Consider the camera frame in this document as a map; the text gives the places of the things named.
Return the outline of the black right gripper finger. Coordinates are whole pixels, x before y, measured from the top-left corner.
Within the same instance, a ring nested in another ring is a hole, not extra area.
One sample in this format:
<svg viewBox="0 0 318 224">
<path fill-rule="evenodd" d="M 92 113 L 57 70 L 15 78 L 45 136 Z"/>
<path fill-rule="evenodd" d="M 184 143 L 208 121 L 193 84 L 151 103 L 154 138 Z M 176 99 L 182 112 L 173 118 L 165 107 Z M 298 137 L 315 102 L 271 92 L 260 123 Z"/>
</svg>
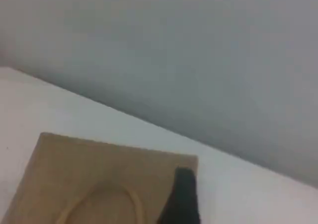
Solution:
<svg viewBox="0 0 318 224">
<path fill-rule="evenodd" d="M 178 167 L 158 224 L 200 224 L 196 176 L 193 170 Z"/>
</svg>

